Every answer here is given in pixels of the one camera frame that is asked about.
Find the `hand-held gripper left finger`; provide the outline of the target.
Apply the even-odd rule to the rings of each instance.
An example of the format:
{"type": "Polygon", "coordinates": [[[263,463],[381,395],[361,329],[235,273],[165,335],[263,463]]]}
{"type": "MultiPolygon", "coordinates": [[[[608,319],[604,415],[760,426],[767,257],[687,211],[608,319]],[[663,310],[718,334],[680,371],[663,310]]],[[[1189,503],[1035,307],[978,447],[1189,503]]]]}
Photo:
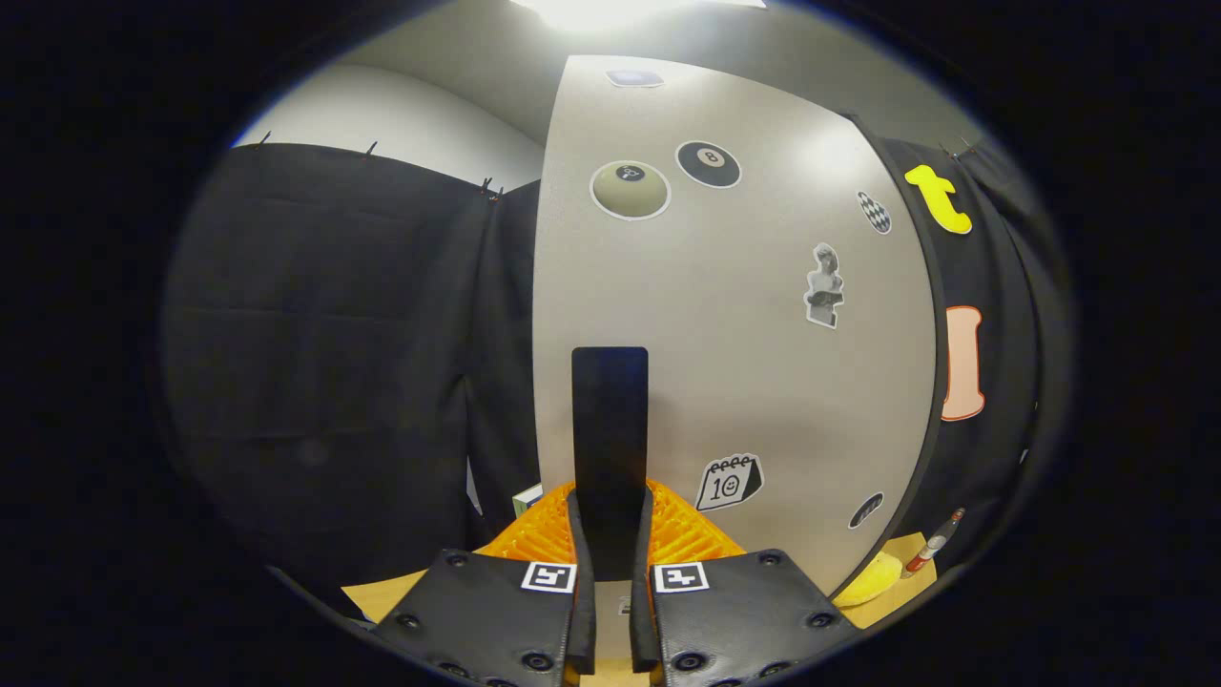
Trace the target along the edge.
{"type": "Polygon", "coordinates": [[[440,552],[372,632],[462,685],[579,685],[593,671],[596,605],[574,483],[479,552],[440,552]]]}

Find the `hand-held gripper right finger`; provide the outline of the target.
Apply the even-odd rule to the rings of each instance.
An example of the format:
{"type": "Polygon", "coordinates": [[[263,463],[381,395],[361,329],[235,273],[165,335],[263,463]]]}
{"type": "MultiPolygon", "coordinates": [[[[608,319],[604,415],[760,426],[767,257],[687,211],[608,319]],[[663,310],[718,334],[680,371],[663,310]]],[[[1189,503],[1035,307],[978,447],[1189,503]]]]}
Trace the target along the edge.
{"type": "Polygon", "coordinates": [[[630,647],[651,685],[779,686],[860,639],[788,552],[745,552],[672,488],[645,489],[630,647]]]}

